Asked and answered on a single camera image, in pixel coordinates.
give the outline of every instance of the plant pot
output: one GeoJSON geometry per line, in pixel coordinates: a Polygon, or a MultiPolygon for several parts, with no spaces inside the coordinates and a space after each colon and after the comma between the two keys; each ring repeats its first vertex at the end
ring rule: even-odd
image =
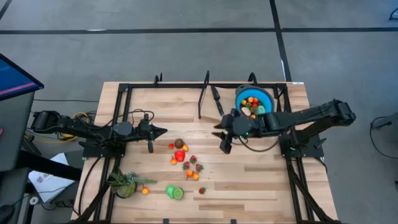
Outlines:
{"type": "MultiPolygon", "coordinates": [[[[137,191],[137,183],[135,183],[135,185],[136,185],[136,187],[134,188],[134,192],[131,194],[131,196],[134,195],[134,193],[137,191]]],[[[119,198],[122,198],[122,199],[126,199],[126,198],[131,197],[131,196],[125,197],[125,196],[123,196],[123,195],[120,195],[120,194],[119,194],[119,191],[116,192],[116,196],[118,196],[119,198]]]]}

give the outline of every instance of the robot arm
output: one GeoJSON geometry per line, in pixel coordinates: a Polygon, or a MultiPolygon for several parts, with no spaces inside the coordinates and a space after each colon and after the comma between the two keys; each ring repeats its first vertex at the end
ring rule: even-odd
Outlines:
{"type": "Polygon", "coordinates": [[[118,144],[131,141],[148,140],[149,152],[153,152],[152,141],[167,132],[150,124],[148,114],[140,121],[138,127],[124,121],[113,126],[96,126],[86,124],[80,118],[70,118],[56,111],[35,112],[32,130],[36,133],[65,133],[95,140],[101,147],[117,147],[118,144]]]}
{"type": "Polygon", "coordinates": [[[287,134],[296,125],[314,122],[301,132],[290,132],[292,146],[305,144],[320,132],[332,126],[348,126],[356,119],[347,103],[332,100],[321,106],[297,111],[293,113],[275,112],[259,115],[256,119],[241,116],[233,109],[230,114],[223,116],[216,129],[225,129],[225,133],[213,133],[221,138],[220,149],[229,154],[231,152],[232,138],[263,138],[287,134]]]}

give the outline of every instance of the white paper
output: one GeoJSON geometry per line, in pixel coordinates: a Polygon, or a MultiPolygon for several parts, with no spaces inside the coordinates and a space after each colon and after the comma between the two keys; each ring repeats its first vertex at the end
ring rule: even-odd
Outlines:
{"type": "MultiPolygon", "coordinates": [[[[51,158],[51,160],[69,166],[67,158],[65,157],[64,153],[60,153],[54,156],[53,158],[51,158]]],[[[47,193],[39,193],[40,198],[43,200],[43,202],[48,202],[49,200],[53,199],[59,193],[65,190],[66,187],[68,187],[74,182],[74,180],[55,177],[53,175],[37,171],[32,171],[29,173],[29,180],[32,182],[33,186],[35,186],[37,192],[47,192],[47,193]]]]}

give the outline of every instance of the green lime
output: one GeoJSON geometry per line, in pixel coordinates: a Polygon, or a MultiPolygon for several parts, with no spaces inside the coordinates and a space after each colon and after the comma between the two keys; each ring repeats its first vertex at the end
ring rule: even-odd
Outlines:
{"type": "Polygon", "coordinates": [[[175,199],[181,199],[184,196],[184,190],[177,187],[176,189],[173,190],[173,196],[175,199]]]}
{"type": "Polygon", "coordinates": [[[173,185],[169,185],[169,186],[167,186],[167,188],[166,188],[166,194],[167,194],[171,199],[174,199],[174,196],[173,196],[173,191],[174,191],[174,189],[175,189],[175,187],[174,187],[173,185]]]}

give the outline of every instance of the red strawberry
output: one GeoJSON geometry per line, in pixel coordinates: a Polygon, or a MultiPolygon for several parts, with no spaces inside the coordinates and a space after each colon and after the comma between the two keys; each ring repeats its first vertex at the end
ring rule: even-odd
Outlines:
{"type": "Polygon", "coordinates": [[[182,169],[183,170],[189,169],[189,162],[184,162],[184,164],[182,165],[182,169]]]}
{"type": "Polygon", "coordinates": [[[197,162],[197,158],[195,156],[191,156],[191,159],[189,159],[189,162],[192,164],[195,164],[197,162]]]}
{"type": "Polygon", "coordinates": [[[197,172],[200,172],[200,171],[203,170],[203,166],[200,165],[200,164],[197,164],[197,165],[195,166],[195,168],[196,168],[197,172]]]}
{"type": "Polygon", "coordinates": [[[206,192],[206,187],[199,189],[199,194],[204,194],[206,192]]]}

